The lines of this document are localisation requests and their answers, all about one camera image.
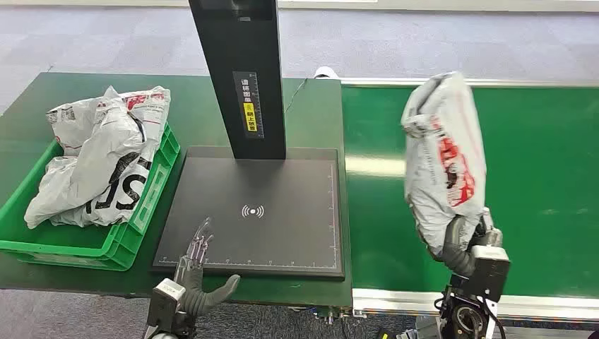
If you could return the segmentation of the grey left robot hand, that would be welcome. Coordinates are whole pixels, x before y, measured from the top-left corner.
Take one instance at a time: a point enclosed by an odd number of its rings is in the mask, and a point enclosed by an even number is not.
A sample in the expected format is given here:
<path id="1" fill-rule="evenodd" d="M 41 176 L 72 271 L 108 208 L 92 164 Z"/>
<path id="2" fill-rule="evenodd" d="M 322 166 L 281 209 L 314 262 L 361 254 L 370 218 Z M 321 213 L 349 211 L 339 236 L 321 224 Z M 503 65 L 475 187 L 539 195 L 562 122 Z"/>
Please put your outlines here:
<path id="1" fill-rule="evenodd" d="M 214 307 L 229 299 L 237 290 L 241 276 L 231 275 L 226 283 L 211 292 L 203 290 L 203 264 L 210 242 L 214 237 L 210 217 L 200 222 L 188 248 L 175 272 L 175 282 L 185 288 L 181 299 L 181 310 L 197 317 L 207 314 Z"/>

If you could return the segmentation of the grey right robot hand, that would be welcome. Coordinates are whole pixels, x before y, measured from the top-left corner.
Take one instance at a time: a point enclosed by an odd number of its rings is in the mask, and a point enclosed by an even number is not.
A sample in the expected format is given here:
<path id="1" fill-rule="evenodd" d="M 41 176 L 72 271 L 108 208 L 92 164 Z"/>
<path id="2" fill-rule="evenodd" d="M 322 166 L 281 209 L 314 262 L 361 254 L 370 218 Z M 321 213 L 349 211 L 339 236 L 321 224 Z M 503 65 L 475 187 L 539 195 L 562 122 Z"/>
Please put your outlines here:
<path id="1" fill-rule="evenodd" d="M 441 260 L 453 273 L 470 277 L 475 271 L 475 257 L 470 250 L 474 246 L 502 248 L 502 245 L 502 231 L 494 226 L 490 209 L 484 207 L 475 224 L 457 215 L 447 225 Z"/>

